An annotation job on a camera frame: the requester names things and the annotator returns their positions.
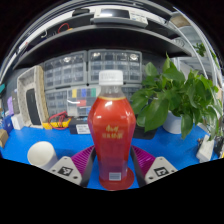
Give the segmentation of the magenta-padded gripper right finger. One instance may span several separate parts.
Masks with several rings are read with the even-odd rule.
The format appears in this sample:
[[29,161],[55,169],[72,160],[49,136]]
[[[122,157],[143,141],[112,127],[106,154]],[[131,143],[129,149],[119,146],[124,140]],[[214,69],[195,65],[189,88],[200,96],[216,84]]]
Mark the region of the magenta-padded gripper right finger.
[[130,154],[140,187],[177,172],[177,169],[165,157],[154,157],[137,146],[131,146]]

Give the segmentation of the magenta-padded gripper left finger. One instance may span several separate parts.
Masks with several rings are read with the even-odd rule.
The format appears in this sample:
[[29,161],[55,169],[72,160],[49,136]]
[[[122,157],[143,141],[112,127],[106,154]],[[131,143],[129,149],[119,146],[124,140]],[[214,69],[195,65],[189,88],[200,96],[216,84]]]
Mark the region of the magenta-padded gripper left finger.
[[95,157],[95,147],[90,146],[72,157],[63,156],[49,169],[49,172],[76,185],[86,187],[90,180]]

